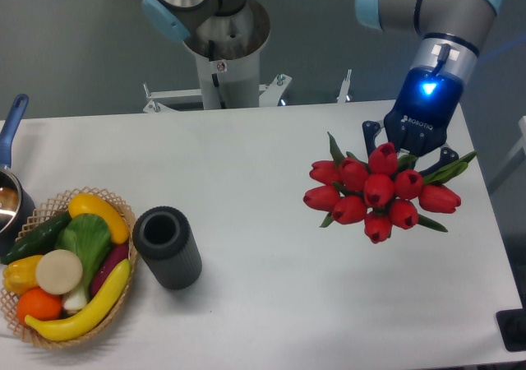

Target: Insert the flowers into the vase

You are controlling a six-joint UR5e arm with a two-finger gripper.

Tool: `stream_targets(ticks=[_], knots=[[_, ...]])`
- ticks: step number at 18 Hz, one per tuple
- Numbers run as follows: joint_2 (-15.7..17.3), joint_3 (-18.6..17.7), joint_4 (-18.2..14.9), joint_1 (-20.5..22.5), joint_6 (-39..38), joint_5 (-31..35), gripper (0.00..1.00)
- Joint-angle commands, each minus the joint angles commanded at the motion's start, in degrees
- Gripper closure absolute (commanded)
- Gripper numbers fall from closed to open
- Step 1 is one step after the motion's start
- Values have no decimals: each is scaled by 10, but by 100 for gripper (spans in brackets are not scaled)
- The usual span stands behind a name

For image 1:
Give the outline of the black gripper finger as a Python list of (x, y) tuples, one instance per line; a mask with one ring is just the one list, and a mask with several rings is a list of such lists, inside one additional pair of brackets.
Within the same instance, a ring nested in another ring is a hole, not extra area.
[(362, 123), (362, 133), (368, 156), (376, 149), (376, 137), (381, 133), (383, 128), (384, 124), (382, 121), (367, 120)]
[(440, 149), (439, 160), (427, 169), (421, 170), (419, 173), (421, 176), (428, 176), (436, 173), (439, 169), (445, 167), (448, 164), (454, 163), (459, 159), (458, 153), (451, 149), (448, 145), (444, 145)]

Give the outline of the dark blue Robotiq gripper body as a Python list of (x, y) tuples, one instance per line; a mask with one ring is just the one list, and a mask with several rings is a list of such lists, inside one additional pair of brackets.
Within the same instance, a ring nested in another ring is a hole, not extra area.
[(388, 141), (397, 151), (417, 157), (440, 148), (462, 94), (460, 81), (421, 68), (410, 70), (383, 120)]

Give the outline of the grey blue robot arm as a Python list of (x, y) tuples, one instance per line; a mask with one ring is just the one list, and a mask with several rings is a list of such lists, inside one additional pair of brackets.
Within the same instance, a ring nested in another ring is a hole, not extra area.
[[(434, 150), (435, 173), (457, 157), (447, 128), (502, 0), (355, 0), (358, 21), (378, 30), (411, 29), (422, 42), (394, 107), (362, 125), (368, 151), (384, 132), (408, 162)], [(194, 55), (206, 109), (275, 105), (279, 92), (260, 91), (260, 53), (270, 18), (256, 0), (142, 0), (151, 25)]]

